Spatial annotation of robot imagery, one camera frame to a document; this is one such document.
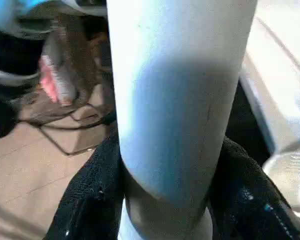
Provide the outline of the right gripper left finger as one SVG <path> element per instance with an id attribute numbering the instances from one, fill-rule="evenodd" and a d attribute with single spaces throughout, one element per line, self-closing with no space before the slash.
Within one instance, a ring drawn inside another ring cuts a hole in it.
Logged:
<path id="1" fill-rule="evenodd" d="M 46 240 L 116 240 L 124 199 L 119 137 L 109 135 L 70 180 Z"/>

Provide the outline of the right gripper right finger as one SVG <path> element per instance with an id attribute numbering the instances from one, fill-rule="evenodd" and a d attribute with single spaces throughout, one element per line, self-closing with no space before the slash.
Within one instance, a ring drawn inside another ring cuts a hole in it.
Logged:
<path id="1" fill-rule="evenodd" d="M 258 163 L 223 139 L 209 193 L 223 240 L 300 240 L 300 220 Z"/>

